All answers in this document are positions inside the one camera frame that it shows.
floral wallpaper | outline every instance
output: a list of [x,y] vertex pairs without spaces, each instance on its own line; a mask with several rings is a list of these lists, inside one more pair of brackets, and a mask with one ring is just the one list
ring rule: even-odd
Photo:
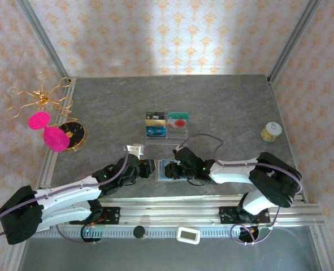
[[269,74],[308,0],[31,0],[73,77]]
[[321,2],[274,92],[305,191],[322,204],[334,246],[334,0]]
[[[11,87],[39,89],[35,76],[40,71],[50,73],[46,88],[58,84],[55,68],[16,1],[0,0],[0,208],[18,188],[34,185],[40,172],[44,142],[39,132],[27,127],[35,109],[28,108],[15,119],[6,115],[9,107],[32,101],[27,95],[13,97]],[[7,248],[6,238],[0,237],[0,270]]]

gold wire decoration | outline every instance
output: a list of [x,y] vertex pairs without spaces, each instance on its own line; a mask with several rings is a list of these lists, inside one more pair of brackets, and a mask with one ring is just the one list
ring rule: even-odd
[[[21,107],[17,106],[12,106],[7,110],[7,115],[11,118],[16,118],[21,114],[21,111],[23,108],[28,107],[28,106],[36,106],[36,110],[38,111],[44,111],[46,110],[46,105],[47,104],[53,104],[53,108],[56,110],[60,111],[60,116],[65,117],[67,119],[77,121],[76,118],[74,117],[69,117],[68,115],[71,113],[70,107],[72,106],[73,100],[71,97],[64,97],[61,98],[60,100],[54,100],[52,98],[53,92],[57,88],[67,88],[71,86],[72,80],[70,77],[64,77],[61,78],[59,81],[59,84],[55,86],[52,91],[46,91],[44,89],[44,81],[49,78],[49,73],[48,72],[40,72],[37,74],[36,79],[40,82],[40,87],[41,89],[34,90],[31,93],[26,91],[23,85],[15,85],[11,89],[11,94],[12,95],[21,95],[21,94],[27,94],[33,97],[33,102],[32,103],[27,103]],[[68,106],[62,106],[61,104],[65,101],[69,100],[70,104]]]

gray table surface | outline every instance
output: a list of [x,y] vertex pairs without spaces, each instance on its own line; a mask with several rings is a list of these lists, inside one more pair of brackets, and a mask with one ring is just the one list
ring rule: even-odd
[[19,271],[79,270],[321,270],[309,227],[275,228],[262,243],[201,239],[198,245],[175,239],[105,239],[78,246],[57,238],[27,240]]
[[[188,111],[189,134],[209,133],[224,140],[218,151],[221,160],[247,160],[268,151],[293,165],[285,133],[273,143],[261,138],[267,122],[282,124],[264,75],[78,78],[72,99],[72,116],[85,126],[86,142],[76,152],[58,155],[52,186],[75,182],[116,163],[124,156],[122,145],[144,143],[146,111]],[[212,159],[217,144],[198,137],[188,147],[206,160]],[[142,159],[173,159],[172,149],[146,145]],[[156,183],[152,174],[110,197],[231,195],[253,189],[240,183],[201,187]]]

digital display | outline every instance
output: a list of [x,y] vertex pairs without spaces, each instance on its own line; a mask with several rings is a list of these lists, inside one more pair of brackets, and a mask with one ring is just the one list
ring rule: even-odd
[[195,233],[190,233],[188,231],[182,231],[180,233],[181,238],[185,238],[185,239],[190,239],[190,240],[196,240],[196,234]]

gold jewelry stand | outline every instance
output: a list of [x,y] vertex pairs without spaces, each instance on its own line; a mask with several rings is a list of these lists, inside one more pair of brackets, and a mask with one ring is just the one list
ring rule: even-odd
[[[59,116],[69,119],[69,121],[66,121],[60,125],[59,128],[64,131],[70,138],[70,144],[67,147],[67,150],[76,151],[76,149],[80,147],[81,144],[85,141],[85,128],[83,125],[77,122],[77,118],[69,116],[71,113],[70,107],[72,106],[73,100],[71,97],[64,97],[60,100],[55,100],[52,98],[52,94],[57,88],[67,88],[71,86],[72,80],[70,77],[61,78],[59,84],[55,86],[52,91],[46,91],[44,89],[44,81],[47,80],[49,76],[49,73],[46,71],[38,73],[36,79],[40,82],[41,89],[32,92],[26,91],[23,85],[13,86],[10,91],[12,95],[27,94],[33,97],[33,102],[25,104],[21,107],[10,107],[7,110],[7,115],[11,118],[16,118],[21,114],[22,109],[28,106],[36,106],[37,111],[46,111],[46,106],[48,104],[53,104],[53,108],[60,111]],[[68,106],[62,106],[61,104],[65,103],[67,100],[69,100],[70,104]]]

